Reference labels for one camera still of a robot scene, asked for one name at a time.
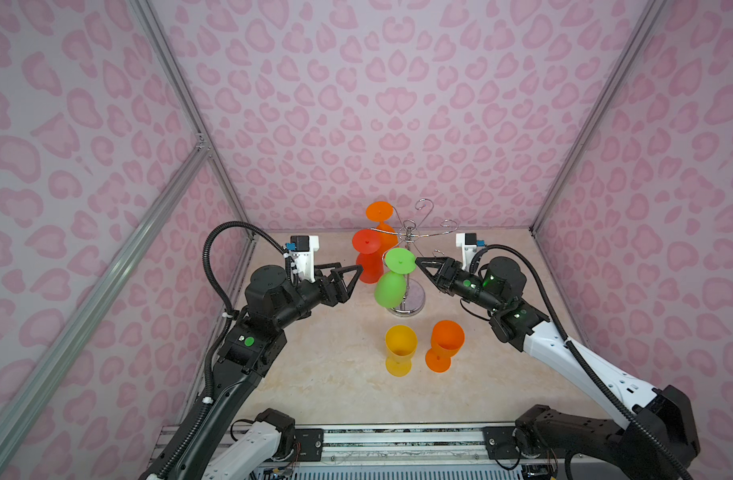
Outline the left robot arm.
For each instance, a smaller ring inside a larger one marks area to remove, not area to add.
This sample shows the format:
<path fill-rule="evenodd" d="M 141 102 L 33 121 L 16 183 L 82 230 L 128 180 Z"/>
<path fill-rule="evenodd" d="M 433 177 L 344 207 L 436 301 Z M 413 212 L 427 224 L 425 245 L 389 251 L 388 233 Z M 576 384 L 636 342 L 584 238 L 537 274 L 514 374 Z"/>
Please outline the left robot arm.
<path fill-rule="evenodd" d="M 294 284 L 278 265 L 258 268 L 244 292 L 246 306 L 212 350 L 216 360 L 204 366 L 206 385 L 198 402 L 140 478 L 202 478 L 234 416 L 286 346 L 284 330 L 320 305 L 348 302 L 360 274 L 360 265 L 324 264 L 314 268 L 314 280 Z"/>

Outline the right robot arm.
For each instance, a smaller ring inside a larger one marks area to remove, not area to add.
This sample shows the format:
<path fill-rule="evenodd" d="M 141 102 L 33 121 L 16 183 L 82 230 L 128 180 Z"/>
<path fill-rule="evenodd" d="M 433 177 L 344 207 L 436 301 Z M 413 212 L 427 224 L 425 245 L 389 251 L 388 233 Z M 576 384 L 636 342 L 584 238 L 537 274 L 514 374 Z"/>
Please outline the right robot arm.
<path fill-rule="evenodd" d="M 450 257 L 420 257 L 416 264 L 443 293 L 483 308 L 498 340 L 544 363 L 589 396 L 607 419 L 564 414 L 536 405 L 516 421 L 526 442 L 602 460 L 630 479 L 688 479 L 700 452 L 689 396 L 658 388 L 578 344 L 555 318 L 524 300 L 527 278 L 511 258 L 492 259 L 485 272 Z"/>

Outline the yellow wine glass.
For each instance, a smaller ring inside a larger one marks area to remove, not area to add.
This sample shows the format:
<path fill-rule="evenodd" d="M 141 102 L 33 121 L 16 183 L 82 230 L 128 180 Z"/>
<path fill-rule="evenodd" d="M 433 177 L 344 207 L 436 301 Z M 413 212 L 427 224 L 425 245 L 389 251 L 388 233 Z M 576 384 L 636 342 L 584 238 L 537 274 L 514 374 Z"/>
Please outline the yellow wine glass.
<path fill-rule="evenodd" d="M 392 376 L 404 377 L 412 370 L 412 360 L 418 347 L 418 338 L 406 325 L 391 327 L 386 334 L 388 357 L 386 368 Z"/>

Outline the green wine glass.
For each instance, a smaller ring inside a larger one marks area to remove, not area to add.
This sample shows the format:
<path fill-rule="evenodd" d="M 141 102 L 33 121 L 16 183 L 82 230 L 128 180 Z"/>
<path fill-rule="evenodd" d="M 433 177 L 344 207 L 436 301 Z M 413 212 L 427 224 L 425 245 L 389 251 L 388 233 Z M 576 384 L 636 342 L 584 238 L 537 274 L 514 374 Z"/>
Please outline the green wine glass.
<path fill-rule="evenodd" d="M 380 278 L 376 290 L 375 300 L 387 309 L 395 309 L 405 300 L 408 290 L 408 276 L 416 266 L 416 256 L 405 248 L 388 250 L 385 256 L 387 271 Z"/>

